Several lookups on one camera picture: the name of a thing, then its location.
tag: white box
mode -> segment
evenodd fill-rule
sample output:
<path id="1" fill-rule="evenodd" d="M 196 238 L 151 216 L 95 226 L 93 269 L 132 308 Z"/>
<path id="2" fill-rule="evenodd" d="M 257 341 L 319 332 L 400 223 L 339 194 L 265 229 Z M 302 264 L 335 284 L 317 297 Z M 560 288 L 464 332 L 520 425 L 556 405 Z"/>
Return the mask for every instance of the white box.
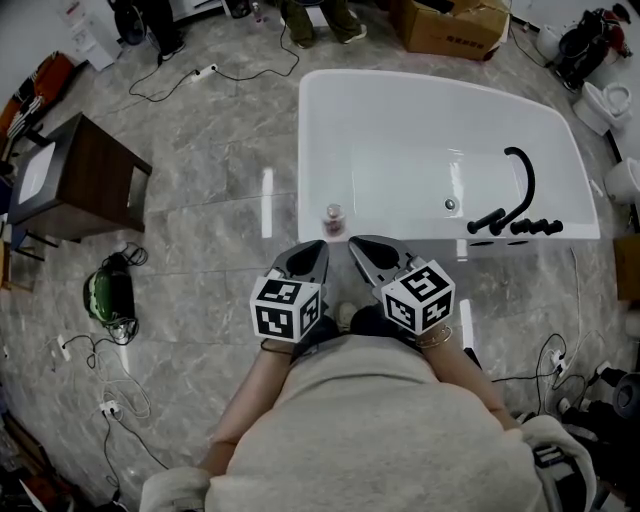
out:
<path id="1" fill-rule="evenodd" d="M 250 301 L 256 336 L 299 342 L 320 319 L 321 290 L 319 284 L 259 277 Z"/>
<path id="2" fill-rule="evenodd" d="M 435 260 L 382 288 L 385 316 L 420 335 L 453 311 L 456 285 Z"/>

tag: bathtub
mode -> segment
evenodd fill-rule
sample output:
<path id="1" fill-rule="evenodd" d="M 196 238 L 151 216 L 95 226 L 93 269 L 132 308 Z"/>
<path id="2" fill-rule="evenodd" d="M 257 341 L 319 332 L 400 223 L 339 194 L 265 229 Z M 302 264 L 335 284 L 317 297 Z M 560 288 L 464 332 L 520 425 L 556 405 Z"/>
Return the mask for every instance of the bathtub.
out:
<path id="1" fill-rule="evenodd" d="M 466 258 L 600 237 L 567 122 L 518 96 L 409 73 L 314 71 L 300 83 L 298 144 L 302 242 L 376 234 L 425 256 Z M 524 164 L 505 155 L 510 146 L 527 154 L 536 176 L 533 201 L 516 220 L 560 220 L 563 231 L 469 233 L 469 221 L 508 213 L 525 196 Z M 332 203 L 345 215 L 337 236 L 323 224 Z"/>

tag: toilet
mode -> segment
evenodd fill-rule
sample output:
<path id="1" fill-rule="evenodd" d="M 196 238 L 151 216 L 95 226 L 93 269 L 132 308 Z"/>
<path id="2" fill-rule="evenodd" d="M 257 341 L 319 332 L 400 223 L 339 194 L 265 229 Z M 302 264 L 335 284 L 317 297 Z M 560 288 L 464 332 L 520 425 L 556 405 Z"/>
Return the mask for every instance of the toilet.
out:
<path id="1" fill-rule="evenodd" d="M 622 128 L 631 119 L 631 91 L 617 82 L 603 90 L 585 82 L 582 97 L 573 110 L 584 124 L 604 135 L 611 128 Z"/>

